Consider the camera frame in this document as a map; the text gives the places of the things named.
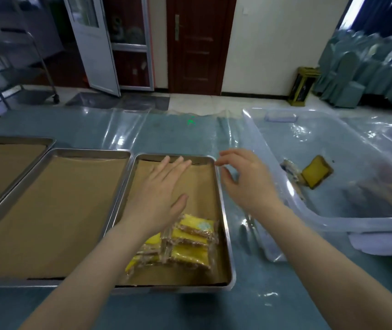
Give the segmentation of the person's left hand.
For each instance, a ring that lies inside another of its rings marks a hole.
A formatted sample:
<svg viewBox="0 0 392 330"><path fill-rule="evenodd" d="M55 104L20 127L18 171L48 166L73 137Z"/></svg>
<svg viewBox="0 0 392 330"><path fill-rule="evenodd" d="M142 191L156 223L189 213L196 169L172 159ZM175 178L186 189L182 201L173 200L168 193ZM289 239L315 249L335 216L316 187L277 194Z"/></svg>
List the person's left hand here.
<svg viewBox="0 0 392 330"><path fill-rule="evenodd" d="M179 216L172 216L172 204L178 197L173 191L191 164L182 156L170 163L170 156L165 156L152 168L125 206L119 222L123 230L147 240L176 222Z"/></svg>

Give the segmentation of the person's right hand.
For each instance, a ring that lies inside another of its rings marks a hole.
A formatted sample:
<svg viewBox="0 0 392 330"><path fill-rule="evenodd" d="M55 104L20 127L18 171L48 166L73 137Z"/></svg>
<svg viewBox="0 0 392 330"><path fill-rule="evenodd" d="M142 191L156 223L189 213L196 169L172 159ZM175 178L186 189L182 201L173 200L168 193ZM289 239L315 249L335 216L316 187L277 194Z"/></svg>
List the person's right hand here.
<svg viewBox="0 0 392 330"><path fill-rule="evenodd" d="M225 166L240 187L240 196L231 198L240 208L260 222L287 213L266 165L254 152L238 148L219 152L215 161Z"/></svg>

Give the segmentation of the person's left forearm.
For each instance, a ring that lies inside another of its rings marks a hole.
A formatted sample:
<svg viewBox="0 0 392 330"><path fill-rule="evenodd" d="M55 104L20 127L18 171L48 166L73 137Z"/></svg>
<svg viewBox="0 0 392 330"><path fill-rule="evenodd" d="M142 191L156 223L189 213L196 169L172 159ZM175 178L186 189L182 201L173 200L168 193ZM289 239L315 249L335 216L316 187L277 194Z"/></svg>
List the person's left forearm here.
<svg viewBox="0 0 392 330"><path fill-rule="evenodd" d="M90 330L133 256L161 230L146 223L114 226L19 330Z"/></svg>

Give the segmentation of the person's right forearm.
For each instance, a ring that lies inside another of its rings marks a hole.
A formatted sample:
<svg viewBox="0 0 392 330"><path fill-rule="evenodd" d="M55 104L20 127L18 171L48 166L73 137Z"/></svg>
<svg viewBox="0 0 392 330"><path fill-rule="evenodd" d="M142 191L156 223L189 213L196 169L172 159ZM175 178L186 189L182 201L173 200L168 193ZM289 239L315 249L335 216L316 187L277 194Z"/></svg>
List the person's right forearm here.
<svg viewBox="0 0 392 330"><path fill-rule="evenodd" d="M253 213L333 330L392 330L392 293L283 204Z"/></svg>

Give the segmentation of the wrapped yellow cake packet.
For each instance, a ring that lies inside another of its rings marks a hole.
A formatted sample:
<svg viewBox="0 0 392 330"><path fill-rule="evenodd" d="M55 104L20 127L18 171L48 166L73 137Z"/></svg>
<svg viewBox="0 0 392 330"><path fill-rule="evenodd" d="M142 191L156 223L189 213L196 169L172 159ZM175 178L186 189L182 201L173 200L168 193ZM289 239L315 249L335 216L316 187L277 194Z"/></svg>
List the wrapped yellow cake packet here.
<svg viewBox="0 0 392 330"><path fill-rule="evenodd" d="M162 233L157 233L154 236L150 237L146 242L145 246L148 248L160 248L162 243Z"/></svg>
<svg viewBox="0 0 392 330"><path fill-rule="evenodd" d="M216 222L211 219L199 218L190 214L182 214L175 227L189 234L205 238L214 238Z"/></svg>
<svg viewBox="0 0 392 330"><path fill-rule="evenodd" d="M163 264L179 263L188 267L212 270L211 249L201 245L169 244L160 257Z"/></svg>
<svg viewBox="0 0 392 330"><path fill-rule="evenodd" d="M160 253L136 254L125 268L126 276L131 276L140 267L158 265L162 263L163 256Z"/></svg>
<svg viewBox="0 0 392 330"><path fill-rule="evenodd" d="M192 247L203 247L208 249L217 244L215 239L199 236L182 231L178 228L171 228L163 233L163 239L172 245L189 245Z"/></svg>

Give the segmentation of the clear plastic table cover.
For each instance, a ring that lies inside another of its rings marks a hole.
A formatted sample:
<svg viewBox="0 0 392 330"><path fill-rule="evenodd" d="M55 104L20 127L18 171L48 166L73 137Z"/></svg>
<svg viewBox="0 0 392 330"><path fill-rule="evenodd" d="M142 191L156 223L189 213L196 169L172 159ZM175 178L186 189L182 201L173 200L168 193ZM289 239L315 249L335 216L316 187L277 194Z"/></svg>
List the clear plastic table cover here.
<svg viewBox="0 0 392 330"><path fill-rule="evenodd" d="M240 119L155 110L24 107L0 117L2 136L56 139L59 147L208 154L241 144ZM216 294L112 295L100 330L328 330L292 267L265 259L243 212L225 195L236 284Z"/></svg>

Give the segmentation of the yellow cake slice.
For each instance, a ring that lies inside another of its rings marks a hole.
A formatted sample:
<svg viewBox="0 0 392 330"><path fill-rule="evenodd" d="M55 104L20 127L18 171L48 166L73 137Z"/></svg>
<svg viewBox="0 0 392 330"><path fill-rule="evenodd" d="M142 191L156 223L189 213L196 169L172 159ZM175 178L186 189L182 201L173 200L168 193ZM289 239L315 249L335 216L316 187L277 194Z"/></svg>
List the yellow cake slice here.
<svg viewBox="0 0 392 330"><path fill-rule="evenodd" d="M334 169L327 163L325 158L321 155L317 155L311 163L302 170L301 175L305 184L313 190L326 178L331 176L333 172Z"/></svg>

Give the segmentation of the clear plastic storage bin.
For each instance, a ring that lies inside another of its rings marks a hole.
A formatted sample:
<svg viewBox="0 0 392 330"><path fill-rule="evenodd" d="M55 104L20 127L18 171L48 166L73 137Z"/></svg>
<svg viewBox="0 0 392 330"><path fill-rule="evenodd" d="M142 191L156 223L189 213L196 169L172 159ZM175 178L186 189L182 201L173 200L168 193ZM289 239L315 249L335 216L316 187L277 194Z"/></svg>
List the clear plastic storage bin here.
<svg viewBox="0 0 392 330"><path fill-rule="evenodd" d="M367 217L353 195L353 183L371 168L392 165L392 152L325 112L257 107L242 115L243 146L265 163L281 199L305 224L321 234L392 233L392 217ZM334 172L312 190L301 172L317 155Z"/></svg>

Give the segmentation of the yellow black trash bin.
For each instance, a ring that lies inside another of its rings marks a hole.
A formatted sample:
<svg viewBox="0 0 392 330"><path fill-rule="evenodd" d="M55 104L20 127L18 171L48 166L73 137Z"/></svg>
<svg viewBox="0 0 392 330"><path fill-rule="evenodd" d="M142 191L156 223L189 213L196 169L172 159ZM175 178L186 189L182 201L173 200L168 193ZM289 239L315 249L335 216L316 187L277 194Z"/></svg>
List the yellow black trash bin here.
<svg viewBox="0 0 392 330"><path fill-rule="evenodd" d="M320 75L321 71L318 68L298 67L297 77L293 83L287 102L295 107L305 106L309 92Z"/></svg>

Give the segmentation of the grey floor mat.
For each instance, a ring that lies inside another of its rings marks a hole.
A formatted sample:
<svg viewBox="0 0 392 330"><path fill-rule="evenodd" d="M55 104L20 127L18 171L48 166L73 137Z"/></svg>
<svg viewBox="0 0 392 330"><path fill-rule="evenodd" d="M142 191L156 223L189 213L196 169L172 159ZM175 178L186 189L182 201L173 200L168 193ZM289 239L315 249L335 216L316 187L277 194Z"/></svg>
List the grey floor mat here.
<svg viewBox="0 0 392 330"><path fill-rule="evenodd" d="M169 104L170 97L151 94L124 93L122 97L117 98L104 93L80 92L69 100L65 106L102 110L116 108L127 111L167 111Z"/></svg>

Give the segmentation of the brown wooden door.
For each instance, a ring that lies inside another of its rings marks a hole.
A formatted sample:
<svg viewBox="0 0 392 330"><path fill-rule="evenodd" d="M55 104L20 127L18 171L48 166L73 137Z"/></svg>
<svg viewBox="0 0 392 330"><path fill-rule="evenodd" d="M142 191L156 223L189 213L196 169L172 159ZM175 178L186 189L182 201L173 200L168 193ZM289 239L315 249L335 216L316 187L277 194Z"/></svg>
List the brown wooden door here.
<svg viewBox="0 0 392 330"><path fill-rule="evenodd" d="M170 93L221 95L237 0L166 0ZM175 41L175 14L180 37Z"/></svg>

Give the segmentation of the metal framed glass door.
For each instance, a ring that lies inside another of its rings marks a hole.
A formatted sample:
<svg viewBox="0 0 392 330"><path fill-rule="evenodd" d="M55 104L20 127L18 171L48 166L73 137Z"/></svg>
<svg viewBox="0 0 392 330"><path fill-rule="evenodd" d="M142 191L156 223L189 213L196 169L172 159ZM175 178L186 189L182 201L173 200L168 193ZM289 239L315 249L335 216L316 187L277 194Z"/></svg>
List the metal framed glass door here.
<svg viewBox="0 0 392 330"><path fill-rule="evenodd" d="M148 0L102 0L120 89L153 92Z"/></svg>

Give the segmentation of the white cloth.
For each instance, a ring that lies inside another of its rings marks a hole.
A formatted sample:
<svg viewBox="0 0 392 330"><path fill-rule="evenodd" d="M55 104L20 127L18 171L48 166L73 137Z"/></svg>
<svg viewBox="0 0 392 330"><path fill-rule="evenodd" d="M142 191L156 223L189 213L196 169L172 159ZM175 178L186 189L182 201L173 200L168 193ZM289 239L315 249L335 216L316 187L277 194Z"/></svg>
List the white cloth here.
<svg viewBox="0 0 392 330"><path fill-rule="evenodd" d="M392 233L349 233L353 248L375 256L392 256Z"/></svg>

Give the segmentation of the stack of covered chairs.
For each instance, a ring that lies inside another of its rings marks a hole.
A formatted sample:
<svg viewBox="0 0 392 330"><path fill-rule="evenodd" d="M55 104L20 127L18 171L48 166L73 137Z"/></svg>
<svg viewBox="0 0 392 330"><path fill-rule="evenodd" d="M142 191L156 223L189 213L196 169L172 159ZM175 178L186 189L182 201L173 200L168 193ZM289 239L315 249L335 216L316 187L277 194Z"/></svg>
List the stack of covered chairs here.
<svg viewBox="0 0 392 330"><path fill-rule="evenodd" d="M333 107L392 107L392 36L339 29L318 62L313 93Z"/></svg>

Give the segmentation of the white door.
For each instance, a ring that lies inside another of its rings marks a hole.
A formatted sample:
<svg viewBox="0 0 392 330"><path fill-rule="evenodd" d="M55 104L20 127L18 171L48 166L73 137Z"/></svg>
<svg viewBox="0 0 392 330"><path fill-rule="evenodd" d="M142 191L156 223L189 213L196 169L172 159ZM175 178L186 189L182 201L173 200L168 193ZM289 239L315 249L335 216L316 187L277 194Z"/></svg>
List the white door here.
<svg viewBox="0 0 392 330"><path fill-rule="evenodd" d="M64 0L91 88L121 96L103 0Z"/></svg>

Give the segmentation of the metal rack cart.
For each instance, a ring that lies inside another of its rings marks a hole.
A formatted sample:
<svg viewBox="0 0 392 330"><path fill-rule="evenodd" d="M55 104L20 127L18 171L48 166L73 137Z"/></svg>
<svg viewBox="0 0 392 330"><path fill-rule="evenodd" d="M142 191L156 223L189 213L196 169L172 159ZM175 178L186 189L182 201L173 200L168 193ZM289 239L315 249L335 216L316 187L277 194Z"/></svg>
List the metal rack cart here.
<svg viewBox="0 0 392 330"><path fill-rule="evenodd" d="M26 81L44 75L51 88L50 94L54 104L60 103L60 96L45 63L44 44L38 40L38 29L31 29L31 24L37 24L38 29L43 24L50 24L56 33L53 21L49 21L44 9L23 11L19 5L14 5L12 11L0 12L0 99L10 109L4 93L12 88L20 87Z"/></svg>

